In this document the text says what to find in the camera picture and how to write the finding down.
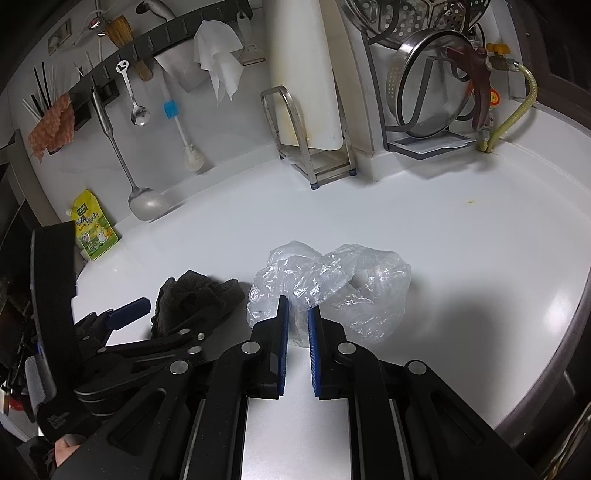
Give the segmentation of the left hand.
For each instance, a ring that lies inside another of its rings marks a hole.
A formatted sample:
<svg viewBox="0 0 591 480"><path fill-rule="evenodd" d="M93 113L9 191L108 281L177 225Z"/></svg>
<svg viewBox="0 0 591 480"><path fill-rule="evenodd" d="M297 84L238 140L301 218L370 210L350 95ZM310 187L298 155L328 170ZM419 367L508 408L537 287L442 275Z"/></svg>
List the left hand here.
<svg viewBox="0 0 591 480"><path fill-rule="evenodd" d="M85 440L85 437L77 434L64 435L51 446L49 460L55 467L59 467L76 452Z"/></svg>

